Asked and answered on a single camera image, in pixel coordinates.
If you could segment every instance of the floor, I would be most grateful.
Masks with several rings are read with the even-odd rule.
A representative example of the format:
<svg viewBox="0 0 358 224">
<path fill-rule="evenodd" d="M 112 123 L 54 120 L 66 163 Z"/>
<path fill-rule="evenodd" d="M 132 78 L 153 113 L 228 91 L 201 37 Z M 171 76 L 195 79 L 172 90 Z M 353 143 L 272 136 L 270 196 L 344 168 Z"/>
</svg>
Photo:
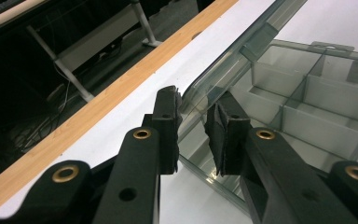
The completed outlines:
<svg viewBox="0 0 358 224">
<path fill-rule="evenodd" d="M 197 14 L 196 0 L 173 0 L 158 14 L 151 16 L 149 22 L 156 40 L 164 41 Z M 98 95 L 153 50 L 142 45 L 143 39 L 145 34 L 141 28 L 132 31 L 120 45 L 101 52 L 97 60 L 76 71 L 76 76 L 86 89 Z M 56 107 L 54 113 L 19 124 L 2 136 L 0 144 L 5 150 L 0 151 L 0 173 L 86 104 L 69 82 L 61 85 L 52 95 L 54 97 L 50 102 Z"/>
</svg>

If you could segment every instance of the transparent plastic box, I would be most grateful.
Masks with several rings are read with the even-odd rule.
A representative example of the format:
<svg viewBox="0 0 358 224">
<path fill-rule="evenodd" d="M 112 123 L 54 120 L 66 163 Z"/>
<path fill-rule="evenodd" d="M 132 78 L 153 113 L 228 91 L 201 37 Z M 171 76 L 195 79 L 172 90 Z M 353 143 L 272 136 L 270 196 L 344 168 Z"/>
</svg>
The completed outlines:
<svg viewBox="0 0 358 224">
<path fill-rule="evenodd" d="M 280 132 L 307 164 L 329 172 L 337 161 L 358 161 L 358 52 L 318 39 L 300 44 L 275 38 L 304 3 L 274 2 L 183 96 L 182 163 L 242 210 L 246 205 L 238 178 L 216 176 L 203 129 L 208 108 L 225 91 L 240 103 L 253 127 Z M 319 4 L 312 2 L 311 21 Z"/>
</svg>

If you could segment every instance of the white table surface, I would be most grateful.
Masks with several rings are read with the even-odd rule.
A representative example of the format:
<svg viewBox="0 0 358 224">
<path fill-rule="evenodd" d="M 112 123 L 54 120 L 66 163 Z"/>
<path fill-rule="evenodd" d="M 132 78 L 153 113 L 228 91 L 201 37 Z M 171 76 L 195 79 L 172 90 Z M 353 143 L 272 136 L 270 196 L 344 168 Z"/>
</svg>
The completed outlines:
<svg viewBox="0 0 358 224">
<path fill-rule="evenodd" d="M 153 112 L 157 90 L 175 85 L 179 88 L 179 92 L 183 93 L 191 82 L 272 2 L 272 0 L 240 0 L 165 63 L 52 164 L 66 160 L 81 160 L 94 167 L 117 155 L 125 133 L 132 128 L 139 127 L 144 114 Z M 305 5 L 305 9 L 300 9 L 297 16 L 304 17 L 302 20 L 306 20 L 307 17 L 312 18 L 309 11 L 322 10 L 328 17 L 330 16 L 328 12 L 335 10 L 342 11 L 341 13 L 354 13 L 351 17 L 358 22 L 358 10 L 352 10 L 352 5 L 349 5 L 349 3 L 354 3 L 358 8 L 358 1 L 346 0 L 344 4 L 338 5 L 337 2 L 339 1 L 309 0 L 308 4 L 310 5 Z M 353 42 L 352 39 L 344 35 L 350 34 L 354 28 L 358 28 L 357 26 L 347 26 L 340 29 L 339 32 L 331 33 L 328 31 L 328 27 L 331 25 L 337 27 L 337 24 L 329 23 L 326 18 L 314 18 L 310 25 L 323 31 L 315 33 L 303 28 L 303 23 L 289 21 L 287 25 L 277 38 L 305 44 L 310 44 L 315 40 L 350 46 L 355 46 L 353 43 L 357 43 L 355 50 L 358 51 L 358 42 Z M 335 37 L 333 39 L 326 37 L 327 31 Z M 8 217 L 17 210 L 28 189 L 38 177 L 0 207 L 0 217 Z M 177 174 L 165 175 L 161 180 L 160 223 L 252 223 L 251 219 L 242 211 L 181 164 L 179 164 Z"/>
</svg>

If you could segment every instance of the clear plastic compartment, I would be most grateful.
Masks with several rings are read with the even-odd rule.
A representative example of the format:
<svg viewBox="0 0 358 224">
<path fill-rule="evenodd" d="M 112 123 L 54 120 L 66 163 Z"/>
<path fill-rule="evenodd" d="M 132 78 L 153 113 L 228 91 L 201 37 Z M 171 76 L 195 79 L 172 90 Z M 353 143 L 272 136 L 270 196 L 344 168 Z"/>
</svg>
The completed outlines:
<svg viewBox="0 0 358 224">
<path fill-rule="evenodd" d="M 249 91 L 241 91 L 233 87 L 230 92 L 249 117 L 265 124 L 270 124 L 276 118 L 281 106 L 287 100 L 283 96 L 263 91 L 257 87 L 253 87 Z"/>
<path fill-rule="evenodd" d="M 282 131 L 347 160 L 358 156 L 358 121 L 312 105 L 289 101 Z"/>
<path fill-rule="evenodd" d="M 309 105 L 358 119 L 358 63 L 353 60 L 326 56 L 320 71 L 307 77 L 304 102 Z"/>
<path fill-rule="evenodd" d="M 252 83 L 289 97 L 320 57 L 319 53 L 271 46 L 253 63 Z"/>
</svg>

